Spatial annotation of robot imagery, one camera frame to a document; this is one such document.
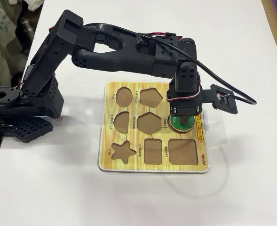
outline rectangle cutout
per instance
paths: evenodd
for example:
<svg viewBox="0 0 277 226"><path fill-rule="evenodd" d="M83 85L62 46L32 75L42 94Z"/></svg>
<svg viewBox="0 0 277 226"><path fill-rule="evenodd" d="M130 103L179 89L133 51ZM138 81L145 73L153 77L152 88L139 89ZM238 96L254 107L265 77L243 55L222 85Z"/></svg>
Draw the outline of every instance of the rectangle cutout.
<svg viewBox="0 0 277 226"><path fill-rule="evenodd" d="M162 142L160 139L145 139L143 152L145 164L160 165L162 163Z"/></svg>

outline hexagon cutout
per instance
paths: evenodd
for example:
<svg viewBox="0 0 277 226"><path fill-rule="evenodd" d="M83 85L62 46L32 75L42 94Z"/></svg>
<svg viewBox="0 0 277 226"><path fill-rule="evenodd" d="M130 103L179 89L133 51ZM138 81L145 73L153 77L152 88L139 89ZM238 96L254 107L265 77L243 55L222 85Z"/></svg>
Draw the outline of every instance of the hexagon cutout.
<svg viewBox="0 0 277 226"><path fill-rule="evenodd" d="M137 128L145 134L151 135L161 130L161 118L148 112L138 117Z"/></svg>
<svg viewBox="0 0 277 226"><path fill-rule="evenodd" d="M155 108L161 101L162 96L155 88L144 89L139 93L139 103L142 105Z"/></svg>

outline square cutout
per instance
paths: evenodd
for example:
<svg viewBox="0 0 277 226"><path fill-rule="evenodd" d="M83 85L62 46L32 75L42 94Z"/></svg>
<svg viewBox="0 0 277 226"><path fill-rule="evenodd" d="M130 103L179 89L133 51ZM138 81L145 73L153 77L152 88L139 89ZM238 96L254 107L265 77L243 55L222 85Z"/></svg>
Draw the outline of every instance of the square cutout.
<svg viewBox="0 0 277 226"><path fill-rule="evenodd" d="M197 147L193 139L170 139L169 161L173 165L197 165Z"/></svg>

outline fabric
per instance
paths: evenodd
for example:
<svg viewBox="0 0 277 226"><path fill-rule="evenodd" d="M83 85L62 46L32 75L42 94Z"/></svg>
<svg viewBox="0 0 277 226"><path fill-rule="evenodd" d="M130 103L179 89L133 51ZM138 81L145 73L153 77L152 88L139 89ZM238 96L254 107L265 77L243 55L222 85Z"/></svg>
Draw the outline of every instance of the fabric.
<svg viewBox="0 0 277 226"><path fill-rule="evenodd" d="M29 6L28 9L29 11L35 11L36 9L38 9L43 3L44 0L24 0ZM14 5L17 4L17 0L8 0L8 3L10 5Z"/></svg>
<svg viewBox="0 0 277 226"><path fill-rule="evenodd" d="M44 0L24 0L29 6L29 11L35 11L44 3Z"/></svg>
<svg viewBox="0 0 277 226"><path fill-rule="evenodd" d="M11 62L22 47L15 35L16 24L21 13L22 3L11 6L7 0L0 0L0 84L11 85Z"/></svg>

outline red wire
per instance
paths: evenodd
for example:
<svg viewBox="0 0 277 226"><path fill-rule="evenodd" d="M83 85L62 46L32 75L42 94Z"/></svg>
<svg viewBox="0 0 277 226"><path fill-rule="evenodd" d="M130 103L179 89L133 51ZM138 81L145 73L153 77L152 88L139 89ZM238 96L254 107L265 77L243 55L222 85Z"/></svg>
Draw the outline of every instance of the red wire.
<svg viewBox="0 0 277 226"><path fill-rule="evenodd" d="M149 35L157 35L157 34L166 35L166 33L163 33L163 32L152 32L152 33L149 33Z"/></svg>

